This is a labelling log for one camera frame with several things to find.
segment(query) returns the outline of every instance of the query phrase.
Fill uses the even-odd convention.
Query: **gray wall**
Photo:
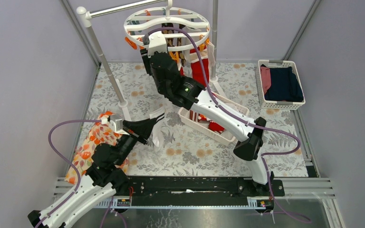
[[[65,163],[47,135],[83,117],[95,66],[58,0],[0,1],[0,228],[31,227]],[[54,132],[69,156],[77,126]]]
[[[74,9],[89,11],[137,2],[138,0],[70,0]],[[212,24],[212,0],[174,0],[173,6],[202,14]],[[313,0],[220,0],[218,60],[250,61],[282,59]],[[125,19],[145,8],[129,9],[92,20],[93,29],[108,60],[142,61],[139,51],[124,40]]]
[[[323,1],[291,59],[319,169],[347,227],[365,227],[365,1]]]

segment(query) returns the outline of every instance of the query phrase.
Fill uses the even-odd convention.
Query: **orange clip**
[[[145,10],[145,12],[146,12],[146,16],[150,16],[150,15],[151,15],[151,14],[149,13],[149,11]]]
[[[202,44],[200,44],[199,45],[199,51],[203,51],[205,49],[205,45],[202,43]]]
[[[143,42],[142,41],[142,37],[139,37],[137,40],[139,40],[139,41],[141,41],[141,42]]]
[[[138,46],[136,45],[136,43],[132,42],[130,39],[128,39],[128,37],[125,37],[125,41],[126,41],[129,45],[131,45],[131,47],[132,47],[133,49],[135,49],[135,50],[137,50],[137,49],[138,49]]]
[[[180,61],[180,58],[178,58],[178,52],[175,52],[175,54],[173,54],[173,52],[169,51],[169,54],[172,60],[176,61],[177,63]]]

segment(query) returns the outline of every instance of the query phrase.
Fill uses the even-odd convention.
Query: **navy clothing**
[[[265,94],[265,100],[302,102],[303,92],[292,67],[270,68],[271,87]]]

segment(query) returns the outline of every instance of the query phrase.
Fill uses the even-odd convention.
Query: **black bracket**
[[[258,117],[258,119],[255,120],[255,124],[258,126],[265,127],[267,124],[267,121],[262,118]],[[252,161],[256,160],[258,158],[258,151],[263,145],[262,136],[264,134],[264,131],[259,128],[254,128],[252,133],[248,134],[248,139],[240,142],[238,141],[236,144],[236,147],[233,150],[233,153],[245,160],[245,161]]]

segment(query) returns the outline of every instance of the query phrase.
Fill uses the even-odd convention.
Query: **white drying rack pole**
[[[204,32],[190,33],[190,36],[192,36],[192,37],[199,37],[201,35],[203,36],[198,42],[195,43],[197,46],[206,41],[206,39],[209,37],[209,33],[210,33],[209,22],[206,20],[206,18],[191,10],[173,8],[172,7],[173,0],[144,0],[144,1],[130,3],[130,4],[126,4],[126,5],[122,5],[122,6],[118,6],[118,7],[111,7],[111,8],[107,8],[107,9],[97,10],[97,11],[87,11],[86,8],[84,8],[84,7],[78,7],[76,10],[83,26],[86,28],[87,33],[90,36],[91,42],[96,50],[96,53],[97,53],[98,57],[100,58],[101,63],[103,64],[104,70],[107,73],[107,77],[110,80],[111,85],[113,86],[113,88],[115,90],[115,93],[119,100],[118,106],[121,107],[121,109],[124,113],[124,118],[128,121],[131,121],[131,116],[130,116],[129,110],[128,110],[128,101],[124,97],[124,94],[122,92],[122,88],[121,88],[119,81],[115,80],[114,74],[111,71],[110,66],[108,65],[107,59],[97,40],[97,36],[96,36],[95,32],[93,31],[91,19],[95,18],[95,17],[100,17],[103,15],[111,14],[111,13],[120,12],[123,10],[133,9],[136,7],[146,6],[146,5],[150,5],[150,4],[154,4],[154,3],[158,3],[158,2],[164,2],[164,1],[167,2],[166,7],[151,8],[151,9],[156,9],[156,10],[160,9],[162,11],[165,10],[164,16],[149,16],[149,17],[143,16],[143,18],[142,18],[142,16],[135,16],[135,15],[137,15],[137,13],[135,13],[133,16],[130,16],[130,17],[132,17],[132,20],[148,20],[148,22],[141,24],[141,25],[127,25],[127,27],[125,28],[125,32],[131,41],[133,41],[137,45],[143,46],[143,43],[141,43],[139,40],[137,40],[138,38],[141,37],[140,35],[131,36],[128,32],[129,31],[139,31],[139,30],[142,30],[144,27],[149,28],[149,27],[152,27],[153,25],[161,24],[162,22],[159,23],[160,21],[163,21],[163,23],[183,24],[190,28],[196,28],[196,29],[208,28]],[[180,10],[180,12],[184,12],[187,14],[171,15],[170,12],[174,12],[175,10],[177,10],[177,12]],[[195,18],[199,18],[201,20],[201,22],[192,22],[191,19],[195,19]],[[215,49],[214,49],[215,57],[216,57],[216,41],[217,41],[217,21],[218,21],[217,18],[218,18],[218,0],[213,0],[212,43],[215,46]],[[182,34],[178,34],[178,33],[177,34],[166,34],[166,38],[179,38],[179,37],[182,37]],[[182,51],[183,49],[188,49],[188,48],[192,49],[193,46],[185,45],[185,46],[180,46],[180,47],[170,47],[169,50],[170,51]],[[225,97],[226,95],[225,95],[224,91],[222,90],[222,88],[220,87],[217,80],[218,80],[218,78],[216,76],[216,66],[213,66],[212,70],[211,70],[210,82],[215,86],[218,94]]]

